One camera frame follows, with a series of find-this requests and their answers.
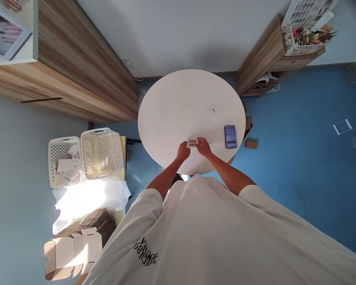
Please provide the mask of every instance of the white t-shirt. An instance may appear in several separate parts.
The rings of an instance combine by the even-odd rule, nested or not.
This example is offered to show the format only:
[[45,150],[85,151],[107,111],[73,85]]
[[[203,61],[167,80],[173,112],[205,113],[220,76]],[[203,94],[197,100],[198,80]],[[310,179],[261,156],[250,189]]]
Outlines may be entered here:
[[259,187],[239,197],[213,177],[144,190],[89,284],[353,284],[356,254]]

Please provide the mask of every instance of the wall outlet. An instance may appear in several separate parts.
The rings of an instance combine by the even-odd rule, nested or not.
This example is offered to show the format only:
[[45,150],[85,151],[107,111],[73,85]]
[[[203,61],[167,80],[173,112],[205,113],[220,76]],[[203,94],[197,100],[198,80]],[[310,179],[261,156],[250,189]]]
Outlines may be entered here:
[[127,65],[128,66],[132,66],[133,65],[130,59],[124,59],[124,64],[125,64],[125,66],[127,66]]

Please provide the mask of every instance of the white square frame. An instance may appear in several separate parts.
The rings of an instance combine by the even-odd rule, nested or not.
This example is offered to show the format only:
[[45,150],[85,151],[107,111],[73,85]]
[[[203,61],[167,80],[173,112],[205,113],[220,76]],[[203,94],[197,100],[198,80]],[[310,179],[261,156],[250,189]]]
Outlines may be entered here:
[[[337,124],[340,124],[340,123],[346,123],[347,124],[347,126],[348,126],[348,128],[349,129],[347,129],[347,130],[345,130],[345,131],[342,131],[341,133],[339,132],[339,130],[337,129]],[[350,124],[350,122],[348,121],[348,119],[344,119],[344,120],[341,120],[340,122],[337,122],[337,123],[335,123],[335,124],[333,124],[333,127],[335,128],[335,131],[336,131],[336,133],[338,134],[338,135],[342,135],[342,134],[344,134],[344,133],[346,133],[346,132],[348,132],[348,131],[350,131],[350,130],[352,130],[353,128],[352,128],[352,126],[351,126],[351,124]]]
[[0,58],[6,61],[10,61],[14,57],[14,55],[20,50],[21,46],[26,42],[26,40],[32,33],[19,22],[10,17],[3,10],[3,7],[0,7],[0,15],[23,30],[21,36],[18,37],[17,41],[12,45],[12,47],[7,51],[7,53],[5,55],[0,54]]

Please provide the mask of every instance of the smartphone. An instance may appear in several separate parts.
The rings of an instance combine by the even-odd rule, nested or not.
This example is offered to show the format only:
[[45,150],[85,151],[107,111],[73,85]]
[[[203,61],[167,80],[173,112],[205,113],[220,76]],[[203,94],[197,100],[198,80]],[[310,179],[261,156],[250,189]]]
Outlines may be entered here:
[[236,126],[225,125],[224,133],[225,133],[225,148],[237,148]]

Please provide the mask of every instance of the round white table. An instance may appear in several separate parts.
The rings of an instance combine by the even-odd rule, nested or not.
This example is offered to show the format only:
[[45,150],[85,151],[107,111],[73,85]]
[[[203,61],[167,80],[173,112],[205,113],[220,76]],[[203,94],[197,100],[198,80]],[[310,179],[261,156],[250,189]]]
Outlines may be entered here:
[[[225,125],[236,126],[237,148],[225,148]],[[148,154],[163,168],[175,159],[179,144],[204,137],[212,152],[228,162],[245,133],[245,112],[236,91],[219,76],[187,69],[158,80],[146,93],[138,114],[138,131]],[[215,170],[196,148],[179,174]]]

